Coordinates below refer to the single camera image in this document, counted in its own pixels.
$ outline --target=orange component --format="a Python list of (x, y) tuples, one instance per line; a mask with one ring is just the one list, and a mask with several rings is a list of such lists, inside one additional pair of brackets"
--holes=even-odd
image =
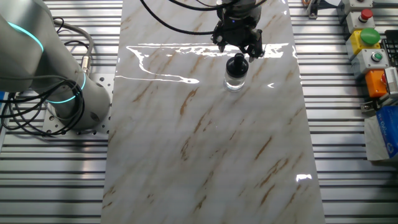
[(387, 93), (387, 86), (382, 80), (383, 75), (385, 75), (384, 69), (370, 70), (366, 74), (366, 84), (371, 98), (379, 98)]

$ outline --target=red button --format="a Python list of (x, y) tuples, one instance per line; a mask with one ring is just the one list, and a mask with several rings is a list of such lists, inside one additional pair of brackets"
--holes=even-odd
[(381, 82), (383, 82), (385, 85), (387, 85), (387, 79), (386, 79), (385, 73), (383, 73), (383, 75), (381, 76)]
[(368, 20), (368, 19), (372, 18), (372, 16), (373, 16), (373, 12), (370, 9), (364, 9), (361, 12), (361, 17), (363, 20)]

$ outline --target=cable bundle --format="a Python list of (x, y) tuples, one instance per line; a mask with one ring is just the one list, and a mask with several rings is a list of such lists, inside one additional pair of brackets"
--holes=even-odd
[[(221, 5), (219, 5), (219, 6), (209, 6), (209, 7), (193, 7), (193, 6), (189, 6), (189, 5), (186, 5), (186, 4), (184, 4), (184, 3), (178, 2), (178, 1), (176, 1), (176, 0), (169, 0), (169, 1), (172, 2), (172, 3), (174, 3), (174, 4), (177, 4), (177, 5), (179, 5), (179, 6), (182, 6), (182, 7), (186, 8), (186, 9), (192, 9), (192, 10), (195, 10), (195, 11), (216, 11), (216, 10), (219, 10), (219, 9), (224, 9), (224, 8), (229, 7), (229, 6), (232, 6), (233, 4), (236, 4), (239, 0), (234, 0), (234, 1), (231, 1), (230, 3), (221, 4)], [(249, 11), (249, 10), (251, 10), (251, 9), (254, 9), (254, 8), (260, 6), (261, 4), (263, 4), (263, 3), (266, 2), (266, 1), (267, 1), (267, 0), (261, 0), (261, 1), (258, 2), (257, 4), (251, 6), (251, 7), (247, 8), (247, 9), (244, 9), (243, 11)], [(180, 33), (183, 33), (183, 34), (190, 34), (190, 35), (212, 35), (212, 34), (214, 34), (214, 31), (208, 31), (208, 32), (192, 32), (192, 31), (187, 31), (187, 30), (181, 30), (181, 29), (178, 29), (178, 28), (173, 27), (173, 26), (171, 26), (171, 25), (168, 25), (168, 24), (167, 24), (166, 22), (164, 22), (161, 18), (159, 18), (159, 17), (157, 17), (157, 16), (155, 15), (155, 13), (148, 7), (148, 5), (145, 3), (144, 0), (140, 0), (140, 2), (141, 2), (141, 4), (144, 6), (144, 8), (149, 12), (149, 14), (150, 14), (154, 19), (156, 19), (156, 20), (157, 20), (159, 23), (161, 23), (163, 26), (166, 26), (167, 28), (169, 28), (169, 29), (171, 29), (171, 30), (174, 30), (174, 31), (176, 31), (176, 32), (180, 32)], [(226, 32), (226, 31), (232, 31), (232, 30), (235, 30), (235, 29), (240, 29), (240, 27), (237, 27), (237, 28), (234, 28), (234, 29), (226, 29), (226, 30), (224, 30), (224, 31), (225, 31), (225, 32)]]
[[(45, 132), (45, 131), (42, 131), (42, 130), (36, 128), (34, 125), (31, 124), (31, 122), (33, 122), (33, 120), (36, 119), (36, 117), (39, 115), (39, 113), (42, 109), (43, 103), (45, 103), (46, 99), (49, 98), (56, 90), (58, 90), (61, 86), (64, 86), (64, 85), (69, 86), (71, 88), (73, 94), (76, 96), (75, 102), (76, 102), (76, 105), (78, 105), (77, 112), (73, 116), (70, 117), (70, 120), (67, 123), (67, 125), (65, 125), (63, 128), (60, 128), (58, 131), (56, 131), (54, 133), (48, 133), (48, 132)], [(26, 103), (26, 102), (36, 100), (36, 99), (40, 99), (40, 101), (37, 104), (35, 104), (33, 107), (31, 107), (27, 110), (21, 111), (20, 107), (18, 106), (19, 103)], [(67, 131), (71, 130), (73, 127), (76, 126), (76, 124), (79, 122), (79, 120), (83, 116), (83, 113), (85, 110), (85, 101), (84, 101), (84, 97), (83, 97), (83, 92), (81, 91), (80, 86), (77, 85), (76, 82), (73, 80), (63, 80), (63, 81), (59, 82), (58, 84), (56, 84), (51, 89), (49, 89), (37, 96), (33, 96), (33, 97), (25, 98), (25, 99), (17, 99), (16, 93), (9, 93), (8, 99), (0, 100), (0, 103), (4, 103), (4, 108), (1, 111), (0, 119), (1, 119), (1, 124), (6, 129), (11, 130), (11, 131), (22, 129), (25, 132), (27, 132), (29, 134), (36, 135), (36, 136), (56, 136), (59, 134), (65, 134)], [(37, 112), (31, 119), (27, 120), (24, 117), (25, 114), (27, 114), (33, 110), (36, 110), (36, 109), (37, 109)], [(12, 118), (14, 120), (14, 122), (17, 124), (17, 126), (10, 127), (10, 126), (6, 125), (5, 119), (7, 119), (7, 118)], [(18, 121), (18, 118), (21, 118), (23, 120), (22, 124)], [(28, 129), (26, 129), (26, 126), (31, 127), (36, 132), (29, 131)]]

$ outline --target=black wire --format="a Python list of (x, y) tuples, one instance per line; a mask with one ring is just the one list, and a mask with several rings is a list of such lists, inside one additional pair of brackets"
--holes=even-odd
[(63, 27), (63, 25), (65, 24), (65, 21), (64, 21), (63, 18), (61, 18), (61, 17), (53, 17), (52, 19), (53, 19), (53, 20), (55, 20), (55, 19), (60, 19), (60, 20), (62, 21), (60, 27), (59, 27), (58, 30), (57, 30), (57, 33), (59, 34), (60, 31), (61, 31), (61, 29), (62, 29), (62, 27)]
[(66, 41), (66, 42), (63, 43), (63, 44), (66, 46), (66, 45), (71, 44), (71, 43), (81, 44), (81, 45), (85, 46), (86, 49), (88, 50), (88, 45), (85, 44), (84, 42), (80, 41), (80, 40), (69, 40), (69, 41)]
[[(267, 1), (267, 0), (262, 0), (261, 2), (259, 2), (258, 4), (254, 5), (254, 6), (251, 6), (251, 7), (247, 8), (247, 9), (237, 10), (237, 11), (248, 11), (248, 10), (254, 9), (254, 8), (260, 6), (262, 3), (266, 2), (266, 1)], [(193, 31), (181, 30), (181, 29), (178, 29), (178, 28), (176, 28), (176, 27), (170, 26), (170, 25), (168, 25), (166, 22), (164, 22), (161, 18), (157, 17), (157, 16), (155, 15), (155, 13), (152, 12), (152, 10), (148, 7), (148, 5), (145, 3), (144, 0), (140, 0), (140, 2), (141, 2), (141, 4), (144, 6), (144, 8), (149, 12), (149, 14), (150, 14), (154, 19), (156, 19), (156, 20), (157, 20), (159, 23), (161, 23), (163, 26), (166, 26), (167, 28), (169, 28), (169, 29), (171, 29), (171, 30), (174, 30), (175, 32), (180, 32), (180, 33), (182, 33), (182, 34), (189, 34), (189, 35), (213, 35), (213, 34), (215, 33), (214, 31), (208, 31), (208, 32), (193, 32)], [(241, 28), (241, 27), (235, 27), (235, 28), (232, 28), (232, 29), (225, 29), (225, 30), (222, 30), (222, 31), (223, 31), (223, 32), (226, 32), (226, 31), (237, 30), (237, 29), (240, 29), (240, 28)]]
[(224, 8), (226, 8), (228, 6), (232, 6), (233, 4), (237, 3), (239, 0), (234, 0), (234, 1), (231, 1), (230, 3), (227, 3), (227, 4), (221, 4), (219, 6), (206, 7), (206, 8), (189, 6), (187, 4), (184, 4), (184, 3), (176, 1), (176, 0), (169, 0), (169, 1), (174, 3), (174, 4), (177, 4), (179, 6), (182, 6), (182, 7), (186, 8), (186, 9), (192, 9), (192, 10), (196, 10), (196, 11), (216, 11), (216, 10), (219, 10), (219, 9), (224, 9)]
[(147, 6), (147, 4), (144, 2), (144, 0), (140, 0), (141, 4), (144, 6), (144, 8), (149, 12), (149, 14), (155, 18), (159, 23), (161, 23), (163, 26), (166, 26), (167, 28), (174, 30), (176, 32), (180, 32), (183, 34), (190, 34), (190, 35), (211, 35), (214, 34), (214, 31), (209, 31), (209, 32), (192, 32), (192, 31), (186, 31), (186, 30), (181, 30), (175, 27), (172, 27), (170, 25), (168, 25), (167, 23), (165, 23), (161, 18), (157, 17), (154, 12), (152, 12), (151, 9), (149, 9), (149, 7)]
[[(44, 93), (38, 95), (38, 96), (41, 96), (41, 97), (43, 96), (43, 98), (41, 98), (41, 99), (40, 99), (40, 102), (38, 102), (35, 106), (29, 108), (28, 110), (25, 110), (25, 111), (23, 111), (23, 112), (21, 112), (21, 113), (14, 114), (14, 115), (12, 115), (12, 114), (9, 114), (9, 115), (2, 114), (2, 115), (0, 115), (0, 118), (12, 118), (13, 116), (24, 115), (24, 114), (27, 114), (27, 113), (29, 113), (29, 112), (35, 110), (36, 108), (38, 108), (39, 106), (41, 106), (41, 105), (44, 103), (44, 101), (45, 101), (48, 97), (50, 97), (51, 94), (52, 94), (55, 90), (57, 90), (57, 89), (60, 88), (62, 85), (64, 85), (66, 81), (67, 81), (67, 80), (65, 80), (65, 81), (63, 81), (63, 82), (61, 82), (61, 83), (59, 83), (58, 85), (56, 85), (55, 87), (51, 88), (50, 90), (47, 90), (47, 91), (45, 91)], [(12, 96), (13, 96), (14, 94), (15, 94), (15, 93), (9, 95), (9, 99), (12, 98)], [(40, 97), (38, 97), (38, 96), (30, 97), (30, 98), (27, 98), (27, 99), (24, 99), (24, 100), (19, 100), (19, 101), (18, 101), (18, 100), (11, 100), (11, 101), (10, 101), (10, 100), (7, 100), (6, 102), (3, 102), (3, 103), (14, 103), (14, 104), (15, 104), (15, 103), (25, 103), (25, 102), (28, 102), (28, 101), (35, 100), (35, 99), (40, 98)]]
[[(65, 125), (63, 128), (59, 129), (58, 131), (56, 131), (56, 132), (54, 132), (54, 133), (47, 133), (47, 132), (45, 132), (45, 131), (42, 131), (42, 130), (37, 129), (35, 126), (31, 125), (31, 122), (32, 122), (32, 121), (37, 117), (37, 115), (40, 113), (42, 103), (43, 103), (48, 97), (50, 97), (51, 94), (52, 94), (55, 90), (57, 90), (58, 88), (60, 88), (62, 85), (68, 85), (70, 88), (75, 87), (75, 88), (72, 89), (72, 92), (73, 92), (73, 94), (76, 96), (76, 97), (75, 97), (75, 103), (76, 103), (76, 105), (77, 105), (77, 107), (78, 107), (78, 112), (80, 112), (79, 117), (77, 117), (77, 118), (76, 118), (76, 117), (71, 118), (67, 125)], [(14, 103), (14, 101), (16, 101), (16, 100), (15, 100), (15, 95), (16, 95), (16, 94), (15, 94), (15, 93), (10, 93), (9, 96), (8, 96), (8, 101), (7, 101), (7, 103), (4, 105), (4, 108), (3, 108), (2, 113), (1, 113), (1, 116), (0, 116), (0, 117), (1, 117), (1, 124), (2, 124), (6, 129), (9, 129), (9, 130), (23, 129), (25, 132), (27, 132), (27, 133), (29, 133), (29, 134), (38, 135), (38, 136), (56, 136), (56, 135), (59, 135), (59, 134), (65, 134), (67, 131), (69, 131), (69, 130), (71, 130), (73, 127), (75, 127), (76, 124), (79, 122), (79, 120), (81, 120), (81, 117), (83, 116), (84, 110), (85, 110), (85, 102), (84, 102), (83, 92), (82, 92), (80, 86), (78, 86), (78, 85), (76, 86), (76, 83), (75, 83), (74, 81), (72, 81), (72, 80), (65, 80), (65, 81), (61, 82), (59, 85), (57, 85), (56, 87), (50, 89), (49, 91), (46, 91), (45, 93), (46, 93), (46, 95), (45, 95), (43, 98), (41, 98), (40, 102), (37, 103), (35, 106), (32, 107), (32, 108), (36, 108), (37, 105), (40, 106), (38, 112), (37, 112), (37, 113), (35, 114), (35, 116), (34, 116), (32, 119), (30, 119), (30, 120), (26, 120), (23, 114), (26, 114), (26, 111), (32, 111), (32, 108), (30, 108), (30, 109), (28, 109), (28, 110), (25, 110), (25, 111), (21, 111), (21, 109), (19, 108), (18, 104), (17, 104), (17, 103)], [(17, 110), (18, 113), (14, 113), (14, 112), (13, 112), (12, 106), (11, 106), (12, 104), (14, 104), (14, 106), (15, 106), (15, 108), (16, 108), (16, 110)], [(6, 114), (7, 109), (8, 109), (9, 112), (10, 112), (10, 116), (12, 117), (12, 119), (14, 120), (14, 122), (17, 124), (17, 127), (16, 127), (16, 128), (11, 128), (11, 127), (7, 126), (7, 125), (5, 124), (5, 122), (4, 122), (4, 118), (6, 118), (5, 114)], [(24, 121), (24, 124), (21, 124), (21, 123), (17, 120), (17, 117), (18, 117), (18, 116), (22, 118), (22, 120)], [(27, 125), (30, 126), (31, 128), (33, 128), (34, 130), (36, 130), (36, 132), (32, 132), (32, 131), (29, 131), (28, 129), (26, 129), (25, 126), (27, 126)]]
[(36, 119), (36, 117), (40, 114), (41, 111), (42, 111), (42, 107), (40, 106), (39, 109), (37, 110), (36, 114), (33, 115), (33, 117), (32, 117), (28, 122), (25, 122), (23, 125), (18, 125), (18, 126), (16, 126), (15, 128), (12, 128), (12, 127), (10, 127), (10, 126), (7, 126), (7, 125), (6, 125), (5, 123), (3, 123), (3, 122), (2, 122), (2, 125), (3, 125), (4, 127), (6, 127), (6, 128), (7, 128), (8, 130), (10, 130), (10, 131), (18, 130), (18, 129), (20, 129), (21, 127), (27, 126), (28, 124), (30, 124), (31, 122), (33, 122), (33, 120)]
[(216, 7), (216, 6), (207, 5), (207, 4), (205, 4), (205, 3), (203, 3), (203, 2), (201, 2), (201, 1), (199, 1), (199, 0), (197, 0), (197, 2), (199, 2), (200, 4), (202, 4), (202, 5), (204, 5), (204, 6), (207, 6), (207, 7)]

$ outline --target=green button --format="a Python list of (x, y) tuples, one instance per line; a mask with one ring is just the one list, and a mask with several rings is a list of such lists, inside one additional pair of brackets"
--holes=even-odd
[(361, 31), (361, 40), (367, 45), (374, 45), (379, 42), (380, 34), (372, 28), (365, 28)]
[(379, 60), (383, 59), (383, 55), (380, 54), (379, 52), (375, 53), (375, 54), (374, 54), (374, 57), (377, 58), (377, 59), (379, 59)]

